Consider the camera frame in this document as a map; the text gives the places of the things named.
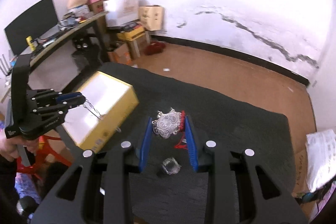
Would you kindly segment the person left hand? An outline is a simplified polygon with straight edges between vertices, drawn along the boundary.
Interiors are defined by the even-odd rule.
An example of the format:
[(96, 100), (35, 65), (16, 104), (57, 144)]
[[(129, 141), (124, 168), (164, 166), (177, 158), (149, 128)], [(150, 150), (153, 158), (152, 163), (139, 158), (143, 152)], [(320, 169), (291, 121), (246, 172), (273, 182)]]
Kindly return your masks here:
[(39, 139), (26, 140), (21, 136), (16, 136), (11, 139), (7, 139), (5, 132), (1, 131), (0, 138), (0, 153), (8, 161), (14, 161), (19, 157), (18, 146), (22, 145), (26, 147), (27, 151), (36, 153), (39, 148)]

